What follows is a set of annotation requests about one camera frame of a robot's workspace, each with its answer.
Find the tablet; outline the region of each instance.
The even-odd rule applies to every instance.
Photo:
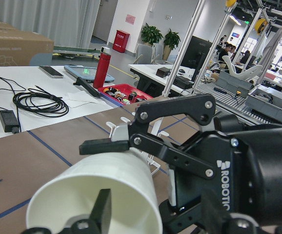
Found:
[[[65,65],[64,70],[75,78],[80,77],[82,79],[85,79],[88,83],[94,81],[97,72],[96,67],[83,67],[83,66],[73,66],[73,65]],[[105,83],[111,83],[114,80],[115,79],[112,76],[106,74]]]

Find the power adapter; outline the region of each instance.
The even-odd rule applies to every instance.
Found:
[[[20,132],[19,122],[13,111],[0,111],[0,121],[5,133],[12,132],[15,134]]]

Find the computer monitor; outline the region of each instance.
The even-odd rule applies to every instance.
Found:
[[[248,62],[248,65],[247,65],[246,69],[248,69],[248,68],[254,66],[253,63],[254,63],[255,60],[256,60],[256,56],[252,56],[252,57],[250,58],[249,62]]]
[[[205,62],[211,45],[211,42],[201,38],[195,36],[192,36],[191,38],[189,46],[182,59],[181,66],[195,69],[191,79],[193,82],[195,81],[196,76]]]

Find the white pole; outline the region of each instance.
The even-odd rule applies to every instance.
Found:
[[[235,64],[237,58],[239,57],[239,55],[240,55],[240,53],[241,53],[241,50],[242,50],[242,48],[244,47],[244,45],[245,45],[245,43],[246,43],[246,41],[247,41],[247,38],[249,37],[249,34],[250,34],[250,33],[252,32],[252,30],[254,29],[257,20],[259,20],[259,17],[260,17],[260,14],[261,14],[261,13],[262,13],[262,9],[259,8],[258,11],[257,11],[257,14],[255,15],[255,17],[254,17],[254,19],[253,19],[253,21],[252,21],[252,23],[251,23],[251,25],[249,26],[249,29],[248,29],[246,35],[245,35],[244,38],[243,38],[243,41],[242,41],[241,45],[239,46],[239,50],[237,51],[237,53],[236,53],[235,56],[234,56],[234,59],[233,59],[233,61],[232,61],[233,64]]]
[[[203,7],[204,7],[204,4],[205,4],[205,1],[206,0],[199,0],[198,2],[198,5],[194,11],[194,14],[193,14],[193,17],[191,19],[191,22],[190,22],[190,25],[189,25],[189,28],[185,34],[185,37],[184,37],[184,40],[183,40],[183,43],[179,49],[179,53],[177,55],[177,58],[176,58],[176,61],[173,65],[173,68],[171,70],[171,73],[168,77],[168,80],[166,82],[166,86],[162,92],[162,95],[164,97],[167,97],[169,95],[169,91],[171,89],[171,86],[174,82],[174,79],[176,78],[176,75],[178,73],[178,70],[179,70],[179,67],[180,67],[180,64],[182,62],[182,59],[184,57],[184,54],[186,52],[186,49],[188,48],[188,45],[191,41],[191,38],[192,38],[192,35],[193,35],[193,32],[196,28],[196,25],[198,24],[198,21],[199,21],[199,18],[201,16],[201,12],[203,10]]]
[[[200,83],[200,80],[202,79],[202,76],[204,75],[203,71],[206,69],[206,66],[207,66],[208,62],[211,59],[211,57],[213,55],[213,52],[216,49],[217,44],[219,43],[220,36],[221,36],[221,34],[222,34],[223,30],[224,30],[224,27],[226,26],[226,24],[228,23],[228,21],[230,19],[230,14],[231,14],[231,11],[234,9],[234,7],[235,7],[235,5],[233,7],[228,8],[228,10],[226,11],[226,14],[225,14],[225,16],[224,16],[224,18],[223,18],[223,20],[221,22],[221,25],[220,25],[220,27],[219,27],[219,29],[217,31],[217,34],[216,34],[215,38],[214,38],[213,44],[210,47],[208,55],[207,55],[207,57],[206,57],[206,59],[205,59],[205,61],[203,63],[203,66],[200,69],[200,72],[199,72],[198,76],[195,79],[195,82],[194,82],[194,85],[193,85],[193,91],[196,90],[198,84]]]

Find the red tray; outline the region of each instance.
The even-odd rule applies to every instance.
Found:
[[[145,99],[145,100],[152,99],[152,97],[149,96],[148,94],[140,91],[139,89],[136,89],[135,87],[132,87],[129,84],[117,84],[117,85],[110,85],[110,86],[98,88],[98,91],[106,99],[110,100],[112,103],[115,103],[116,105],[119,105],[119,106],[124,106],[125,103],[123,103],[122,101],[118,101],[116,98],[114,98],[114,97],[108,95],[107,93],[105,93],[104,90],[107,89],[108,87],[112,87],[112,88],[120,90],[121,93],[126,95],[126,97],[124,97],[123,99],[128,99],[128,96],[129,96],[130,93],[136,92],[137,96],[134,97],[132,100],[130,100],[130,104],[135,103],[137,98],[141,98],[141,99]]]

